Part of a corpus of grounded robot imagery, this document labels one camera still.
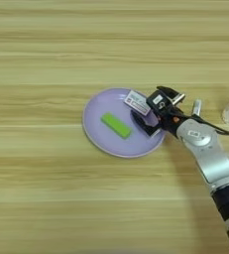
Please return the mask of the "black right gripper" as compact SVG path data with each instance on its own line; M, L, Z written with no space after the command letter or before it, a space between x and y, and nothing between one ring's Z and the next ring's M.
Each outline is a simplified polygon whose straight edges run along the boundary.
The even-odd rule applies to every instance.
M158 86L158 92L160 95L156 101L158 103L163 102L165 105L177 105L185 99L183 93L179 93L170 87ZM154 108L153 112L158 118L158 124L155 126L148 125L143 117L134 110L131 111L131 116L149 137L158 134L161 129L170 132L176 137L178 127L186 120L183 112L175 106L164 107L163 109Z

